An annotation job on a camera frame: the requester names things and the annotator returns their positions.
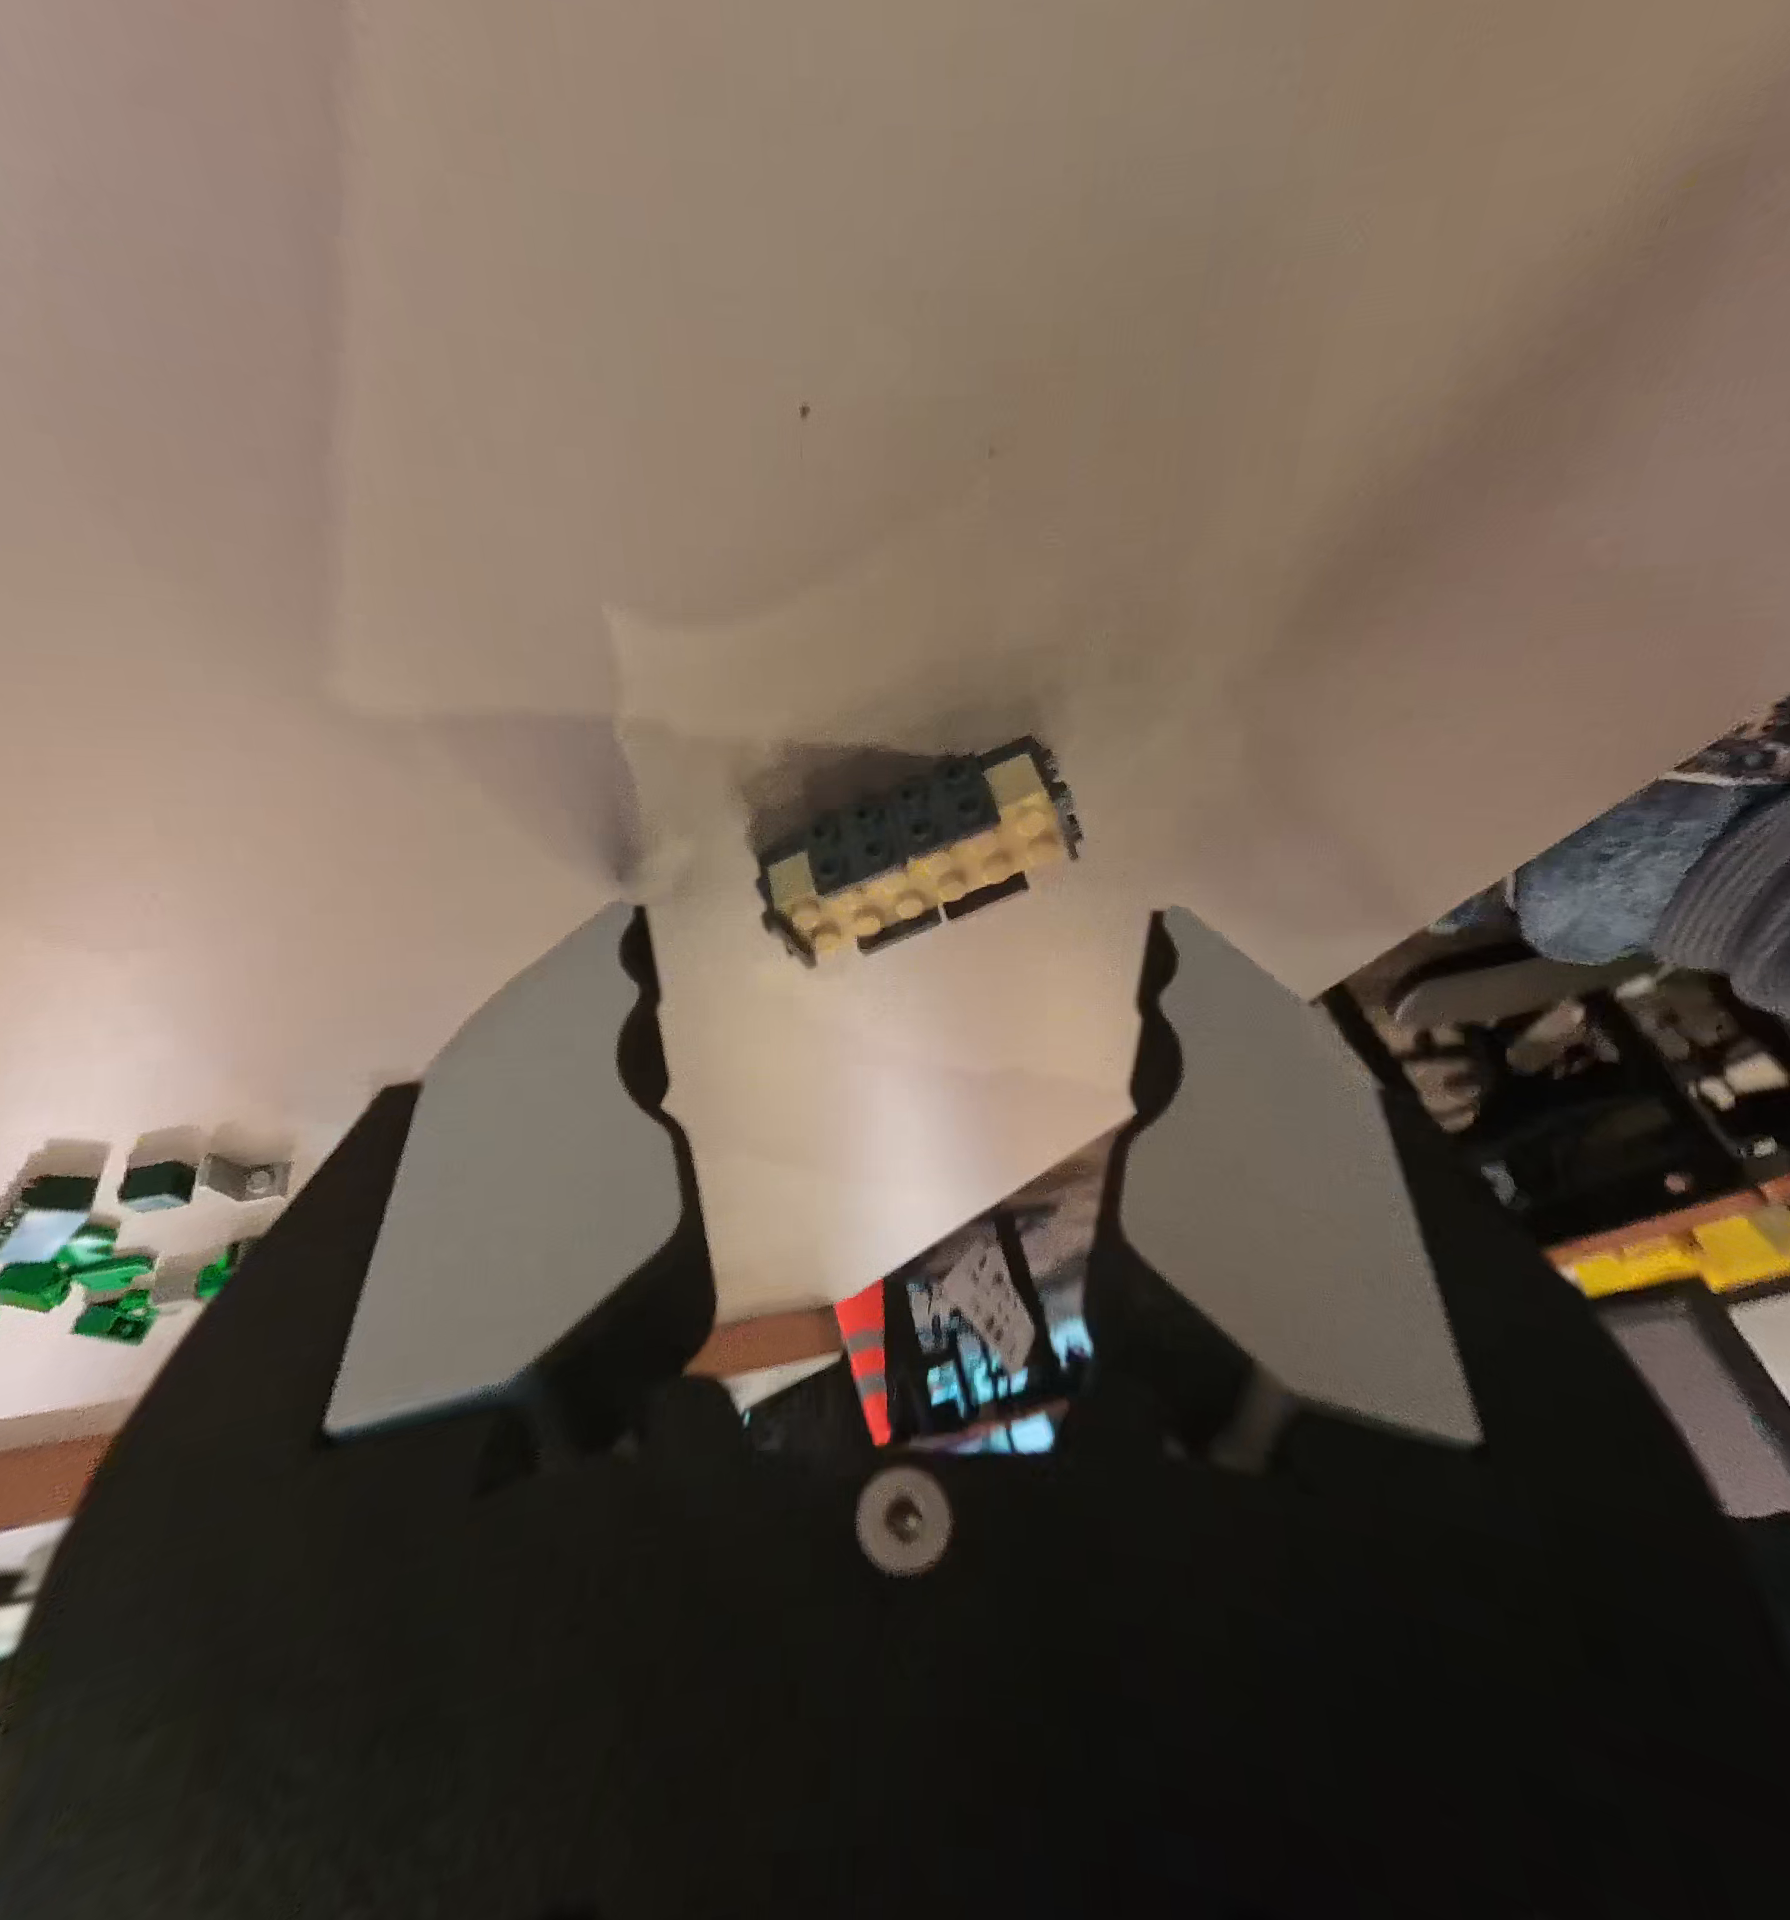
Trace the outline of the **yellow block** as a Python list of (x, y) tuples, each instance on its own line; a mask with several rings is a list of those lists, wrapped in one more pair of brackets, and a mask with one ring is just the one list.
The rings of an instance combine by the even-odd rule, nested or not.
[(1703, 1285), (1720, 1300), (1748, 1300), (1790, 1285), (1790, 1208), (1762, 1207), (1703, 1220), (1690, 1231), (1563, 1260), (1560, 1272), (1592, 1302), (1668, 1285)]

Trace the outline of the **pile of green and grey bricks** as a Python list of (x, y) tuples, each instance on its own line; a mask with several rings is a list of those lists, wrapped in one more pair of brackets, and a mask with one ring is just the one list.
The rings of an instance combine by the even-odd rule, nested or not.
[(228, 1291), (298, 1182), (293, 1153), (234, 1127), (154, 1130), (112, 1162), (100, 1140), (46, 1141), (3, 1189), (0, 1320), (65, 1314), (139, 1352)]

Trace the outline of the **person's blue jeans leg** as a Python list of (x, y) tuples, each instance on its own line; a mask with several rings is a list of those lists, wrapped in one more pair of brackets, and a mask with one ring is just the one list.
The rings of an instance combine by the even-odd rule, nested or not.
[(1790, 1024), (1790, 695), (1521, 864), (1505, 906), (1563, 966), (1650, 958), (1723, 977)]

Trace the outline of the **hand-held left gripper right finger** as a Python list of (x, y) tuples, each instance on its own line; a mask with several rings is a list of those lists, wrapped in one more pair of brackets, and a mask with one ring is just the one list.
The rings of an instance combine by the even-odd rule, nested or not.
[(1332, 1016), (1172, 906), (1136, 1019), (1089, 1250), (1103, 1375), (1220, 1451), (1294, 1413), (1476, 1448), (1383, 1090)]

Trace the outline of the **red orange striped object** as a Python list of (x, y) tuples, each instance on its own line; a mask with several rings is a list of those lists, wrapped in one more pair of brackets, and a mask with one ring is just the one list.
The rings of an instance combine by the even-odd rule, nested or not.
[(892, 1408), (886, 1390), (886, 1281), (835, 1302), (835, 1332), (847, 1356), (869, 1442), (892, 1445)]

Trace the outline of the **tan and black brick assembly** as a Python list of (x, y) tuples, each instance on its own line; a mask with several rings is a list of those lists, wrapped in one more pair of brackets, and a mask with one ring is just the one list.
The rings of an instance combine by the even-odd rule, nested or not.
[(1084, 825), (1053, 751), (1021, 736), (917, 762), (898, 780), (805, 804), (755, 854), (763, 929), (816, 971), (966, 922), (1078, 859)]

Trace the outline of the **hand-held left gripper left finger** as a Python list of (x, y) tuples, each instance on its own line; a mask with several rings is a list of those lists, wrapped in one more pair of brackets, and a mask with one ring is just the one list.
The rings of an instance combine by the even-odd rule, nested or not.
[(325, 1427), (351, 1442), (510, 1403), (616, 1442), (712, 1324), (649, 915), (610, 905), (430, 1064)]

